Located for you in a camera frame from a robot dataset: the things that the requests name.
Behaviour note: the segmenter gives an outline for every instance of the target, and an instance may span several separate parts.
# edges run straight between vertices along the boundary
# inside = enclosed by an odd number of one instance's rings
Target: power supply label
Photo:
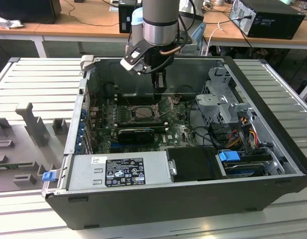
[[[105,163],[107,187],[145,184],[143,158],[109,159]]]

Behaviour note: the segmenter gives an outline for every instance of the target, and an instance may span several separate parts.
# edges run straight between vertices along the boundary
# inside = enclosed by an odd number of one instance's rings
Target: yellow wire
[[[234,142],[230,143],[227,148],[230,148],[232,146],[234,146],[236,143],[238,143],[241,140],[241,138],[238,138],[237,140],[235,140]]]
[[[254,146],[256,147],[256,144],[255,144],[255,142],[256,142],[256,135],[255,135],[255,133],[253,132],[253,131],[249,131],[252,135],[253,135],[253,137],[254,137]]]

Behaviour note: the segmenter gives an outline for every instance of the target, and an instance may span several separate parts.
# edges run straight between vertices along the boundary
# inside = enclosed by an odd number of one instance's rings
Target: wooden desk
[[[62,12],[53,25],[40,24],[36,29],[36,35],[61,35],[61,36],[91,36],[91,37],[128,37],[128,34],[119,33],[119,19],[117,12],[110,12],[110,6],[101,0],[86,0],[84,3],[75,3],[74,0],[60,0]],[[71,11],[79,21],[94,25],[81,24],[69,16]]]
[[[81,24],[79,21],[94,25]],[[109,5],[101,0],[86,0],[84,3],[75,3],[74,0],[60,0],[62,12],[55,24],[25,23],[24,28],[6,30],[0,27],[0,39],[32,40],[40,57],[48,57],[44,48],[44,41],[75,41],[75,42],[126,42],[128,34],[119,33],[119,20],[117,12],[110,12]],[[225,4],[216,7],[218,10],[229,10],[231,5]],[[204,17],[205,22],[226,21],[228,17],[221,12],[208,11]],[[248,44],[237,26],[228,22],[221,24],[224,31],[218,30],[211,39],[212,45],[245,46]],[[208,40],[217,24],[207,24],[204,33]],[[292,40],[248,38],[253,47],[267,48],[294,48],[307,49],[307,20],[304,20]]]

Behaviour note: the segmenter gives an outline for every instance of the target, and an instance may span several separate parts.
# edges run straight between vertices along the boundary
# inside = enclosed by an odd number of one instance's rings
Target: circuit board
[[[197,146],[187,121],[189,109],[188,102],[180,102],[172,97],[162,98],[155,105],[135,106],[106,100],[99,107],[100,118],[94,128],[98,135],[97,153],[163,151],[169,147]],[[152,128],[155,130],[154,141],[147,144],[120,144],[117,135],[124,126]]]

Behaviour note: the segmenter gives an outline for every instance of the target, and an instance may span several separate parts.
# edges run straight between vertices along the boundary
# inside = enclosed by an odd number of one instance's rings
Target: black computer case
[[[54,24],[60,12],[59,0],[0,0],[0,17],[9,20]]]
[[[251,16],[233,22],[247,37],[292,39],[305,14],[280,0],[235,0],[230,19]]]

